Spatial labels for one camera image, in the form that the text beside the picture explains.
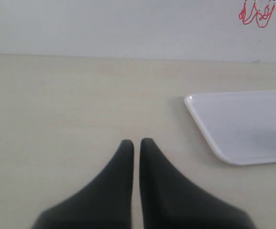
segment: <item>white plastic tray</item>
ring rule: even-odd
[[[276,162],[276,91],[192,94],[184,102],[221,160]]]

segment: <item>white tray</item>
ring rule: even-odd
[[[192,94],[184,102],[221,160],[276,162],[276,91]]]

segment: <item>table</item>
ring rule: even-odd
[[[0,229],[29,228],[88,184],[122,139],[135,145],[133,228],[143,228],[144,137],[259,229],[276,229],[276,164],[221,162],[184,105],[192,93],[272,89],[276,64],[0,55]]]

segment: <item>white table surface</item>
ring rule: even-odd
[[[208,192],[276,229],[276,164],[217,159],[184,105],[191,93],[276,89],[276,65],[0,56],[0,229],[85,186],[122,139],[135,145],[133,228],[143,228],[140,140]]]

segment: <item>white wall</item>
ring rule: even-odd
[[[243,26],[243,1],[0,0],[0,53],[276,62],[276,11]]]

